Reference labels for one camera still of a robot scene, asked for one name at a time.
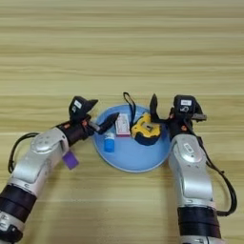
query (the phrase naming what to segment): small box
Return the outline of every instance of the small box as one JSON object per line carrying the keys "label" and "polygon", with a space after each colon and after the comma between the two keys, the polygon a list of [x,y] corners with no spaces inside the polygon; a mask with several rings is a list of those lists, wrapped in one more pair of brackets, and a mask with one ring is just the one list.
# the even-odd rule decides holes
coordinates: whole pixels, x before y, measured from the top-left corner
{"label": "small box", "polygon": [[129,117],[126,113],[120,113],[116,123],[116,135],[118,137],[129,137],[131,136]]}

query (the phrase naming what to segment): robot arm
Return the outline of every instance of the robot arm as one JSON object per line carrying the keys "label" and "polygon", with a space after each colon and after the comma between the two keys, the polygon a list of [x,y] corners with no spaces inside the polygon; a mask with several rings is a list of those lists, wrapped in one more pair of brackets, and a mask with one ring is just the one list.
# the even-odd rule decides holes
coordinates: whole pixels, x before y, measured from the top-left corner
{"label": "robot arm", "polygon": [[[168,119],[157,115],[157,98],[151,101],[152,122],[166,123],[172,140],[169,157],[177,191],[180,244],[224,244],[219,230],[218,215],[232,214],[237,206],[236,194],[230,181],[207,155],[201,140],[193,132],[193,120],[207,119],[193,96],[177,95]],[[229,188],[232,206],[218,212],[213,200],[211,179],[206,165],[216,170]]]}
{"label": "robot arm", "polygon": [[113,125],[118,113],[107,117],[99,126],[90,121],[87,112],[96,102],[74,97],[70,106],[71,120],[32,139],[29,151],[16,164],[0,194],[0,244],[12,244],[22,238],[25,222],[47,178],[70,147]]}
{"label": "robot arm", "polygon": [[205,153],[190,134],[177,135],[172,145],[169,164],[177,190],[180,243],[224,244]]}

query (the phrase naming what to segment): black cable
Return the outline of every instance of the black cable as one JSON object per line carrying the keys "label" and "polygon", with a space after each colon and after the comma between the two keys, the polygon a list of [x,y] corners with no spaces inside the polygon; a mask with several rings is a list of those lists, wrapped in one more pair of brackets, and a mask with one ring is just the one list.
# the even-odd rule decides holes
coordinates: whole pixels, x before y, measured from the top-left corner
{"label": "black cable", "polygon": [[14,154],[15,154],[15,151],[19,145],[19,143],[25,139],[28,139],[28,138],[32,138],[32,137],[35,137],[38,133],[37,132],[30,132],[30,133],[26,133],[24,135],[22,135],[20,138],[17,139],[17,141],[14,143],[12,149],[11,149],[11,152],[10,152],[10,159],[9,159],[9,164],[8,164],[8,170],[9,170],[9,173],[12,173],[13,170],[14,170]]}
{"label": "black cable", "polygon": [[186,119],[184,119],[184,123],[187,127],[187,129],[190,131],[190,133],[192,135],[194,135],[197,140],[198,140],[198,143],[200,145],[200,147],[202,148],[202,150],[204,151],[204,153],[206,154],[207,156],[207,165],[213,169],[214,171],[218,172],[220,174],[220,176],[223,178],[223,180],[225,181],[227,187],[228,187],[228,190],[229,190],[229,193],[230,193],[230,197],[231,197],[231,207],[228,211],[217,211],[217,215],[218,216],[228,216],[232,213],[234,213],[234,211],[236,210],[237,208],[237,197],[236,197],[236,192],[234,190],[234,187],[232,185],[232,183],[230,182],[230,180],[225,176],[225,173],[223,171],[220,171],[216,166],[215,164],[213,163],[213,161],[211,160],[211,158],[209,157],[206,149],[204,148],[204,145],[203,145],[203,141],[201,139],[200,136],[197,136],[194,131],[193,131],[193,128],[192,126],[189,125],[189,123],[187,122]]}
{"label": "black cable", "polygon": [[133,121],[134,121],[135,113],[136,113],[136,105],[135,105],[134,101],[132,100],[131,96],[127,92],[124,92],[123,95],[124,95],[126,102],[130,106],[131,116],[132,116],[131,122],[130,122],[130,129],[132,129]]}

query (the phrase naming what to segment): white label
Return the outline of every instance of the white label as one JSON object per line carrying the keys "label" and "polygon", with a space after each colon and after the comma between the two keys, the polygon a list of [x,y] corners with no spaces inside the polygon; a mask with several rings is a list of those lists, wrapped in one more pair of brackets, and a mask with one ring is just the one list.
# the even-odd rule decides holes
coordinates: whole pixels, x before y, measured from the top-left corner
{"label": "white label", "polygon": [[81,109],[81,107],[82,107],[82,104],[81,104],[79,101],[77,101],[77,100],[74,101],[74,105],[75,105],[78,109]]}
{"label": "white label", "polygon": [[181,100],[181,105],[191,106],[192,100]]}
{"label": "white label", "polygon": [[113,132],[107,132],[105,134],[105,140],[107,140],[107,139],[114,140],[115,139],[115,134]]}
{"label": "white label", "polygon": [[120,113],[116,122],[116,133],[117,135],[125,134],[130,135],[130,123],[129,123],[129,117],[126,113]]}
{"label": "white label", "polygon": [[185,143],[184,147],[189,153],[194,153],[194,150],[189,143]]}

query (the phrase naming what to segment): yellow object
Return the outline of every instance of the yellow object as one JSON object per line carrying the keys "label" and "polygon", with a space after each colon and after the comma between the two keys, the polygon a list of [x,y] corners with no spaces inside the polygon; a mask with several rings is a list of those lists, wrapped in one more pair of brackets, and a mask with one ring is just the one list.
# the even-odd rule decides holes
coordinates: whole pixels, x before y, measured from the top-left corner
{"label": "yellow object", "polygon": [[132,137],[143,145],[153,145],[161,134],[161,126],[151,122],[151,115],[147,112],[132,126]]}

